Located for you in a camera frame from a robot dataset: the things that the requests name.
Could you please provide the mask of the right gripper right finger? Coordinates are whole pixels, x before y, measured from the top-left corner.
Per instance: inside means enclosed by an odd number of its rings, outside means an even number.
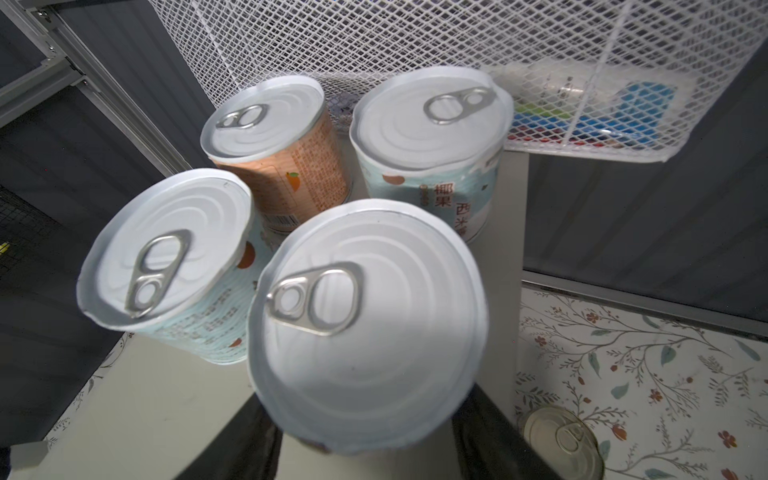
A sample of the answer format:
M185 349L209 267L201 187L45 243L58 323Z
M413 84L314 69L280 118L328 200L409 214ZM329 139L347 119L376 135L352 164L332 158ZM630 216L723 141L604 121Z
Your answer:
M464 479L559 480L479 385L451 419Z

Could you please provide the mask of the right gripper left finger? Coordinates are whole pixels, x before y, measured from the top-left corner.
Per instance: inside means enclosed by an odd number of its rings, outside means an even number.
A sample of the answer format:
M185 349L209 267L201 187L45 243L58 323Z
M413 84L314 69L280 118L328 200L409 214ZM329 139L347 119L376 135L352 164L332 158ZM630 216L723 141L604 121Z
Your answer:
M253 395L177 479L275 479L282 439Z

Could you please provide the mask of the white label can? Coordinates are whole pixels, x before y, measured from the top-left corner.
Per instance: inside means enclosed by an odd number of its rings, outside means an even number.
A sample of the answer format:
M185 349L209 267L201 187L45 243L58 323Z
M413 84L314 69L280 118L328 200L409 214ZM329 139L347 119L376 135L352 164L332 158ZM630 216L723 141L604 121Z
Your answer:
M342 455L399 449L459 408L488 331L459 235L417 206L363 199L274 253L249 311L248 371L286 434Z

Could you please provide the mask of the light blue label can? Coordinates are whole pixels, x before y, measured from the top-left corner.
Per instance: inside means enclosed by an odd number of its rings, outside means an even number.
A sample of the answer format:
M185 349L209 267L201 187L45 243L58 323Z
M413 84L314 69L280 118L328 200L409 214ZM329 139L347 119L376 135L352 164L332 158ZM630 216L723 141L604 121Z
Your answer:
M77 303L105 329L236 364L247 356L248 313L273 252L239 177L185 171L136 196L104 227L82 265Z

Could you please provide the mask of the teal label can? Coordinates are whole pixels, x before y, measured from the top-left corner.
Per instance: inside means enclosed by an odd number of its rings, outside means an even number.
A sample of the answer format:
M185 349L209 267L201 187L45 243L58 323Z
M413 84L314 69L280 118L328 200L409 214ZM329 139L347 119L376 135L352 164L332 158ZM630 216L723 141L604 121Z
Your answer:
M369 91L349 135L370 197L420 207L471 242L490 215L513 119L513 98L489 74L438 66Z

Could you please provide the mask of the orange label can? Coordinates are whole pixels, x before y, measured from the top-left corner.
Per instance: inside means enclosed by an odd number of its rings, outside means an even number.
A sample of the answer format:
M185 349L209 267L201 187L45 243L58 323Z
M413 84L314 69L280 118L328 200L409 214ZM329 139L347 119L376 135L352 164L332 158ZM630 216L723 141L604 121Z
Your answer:
M263 226L277 235L351 194L325 93L307 76L276 77L233 95L208 118L200 144L251 189Z

